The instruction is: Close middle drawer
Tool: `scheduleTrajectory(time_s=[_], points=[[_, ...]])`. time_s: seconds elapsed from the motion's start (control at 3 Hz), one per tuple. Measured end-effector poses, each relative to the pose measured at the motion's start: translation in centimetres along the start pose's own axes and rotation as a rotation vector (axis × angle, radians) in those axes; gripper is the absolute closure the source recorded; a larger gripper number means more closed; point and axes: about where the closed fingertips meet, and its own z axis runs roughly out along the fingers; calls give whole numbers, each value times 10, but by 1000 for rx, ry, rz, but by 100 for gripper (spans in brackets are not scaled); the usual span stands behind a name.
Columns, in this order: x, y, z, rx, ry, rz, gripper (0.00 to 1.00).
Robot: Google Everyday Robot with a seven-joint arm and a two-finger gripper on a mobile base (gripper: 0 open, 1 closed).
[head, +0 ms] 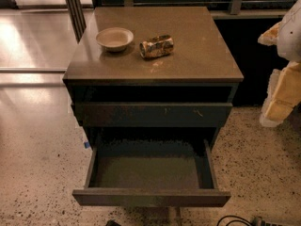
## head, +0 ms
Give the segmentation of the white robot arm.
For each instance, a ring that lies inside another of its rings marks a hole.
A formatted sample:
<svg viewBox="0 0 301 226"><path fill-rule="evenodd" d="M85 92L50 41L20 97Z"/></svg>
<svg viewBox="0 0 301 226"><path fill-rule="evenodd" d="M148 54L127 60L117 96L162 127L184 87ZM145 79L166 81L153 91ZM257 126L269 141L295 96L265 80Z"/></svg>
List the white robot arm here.
<svg viewBox="0 0 301 226"><path fill-rule="evenodd" d="M279 23L262 33L258 43L275 45L277 54L289 61L284 69L273 69L261 108L260 124L277 127L301 103L301 0Z"/></svg>

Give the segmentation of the white and yellow gripper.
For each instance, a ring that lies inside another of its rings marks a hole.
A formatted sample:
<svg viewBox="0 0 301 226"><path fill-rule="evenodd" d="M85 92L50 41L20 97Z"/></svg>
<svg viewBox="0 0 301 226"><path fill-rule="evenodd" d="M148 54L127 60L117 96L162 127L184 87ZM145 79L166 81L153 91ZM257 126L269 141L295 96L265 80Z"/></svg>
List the white and yellow gripper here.
<svg viewBox="0 0 301 226"><path fill-rule="evenodd" d="M269 78L260 124L277 127L301 102L301 64L291 61L284 69L273 69Z"/></svg>

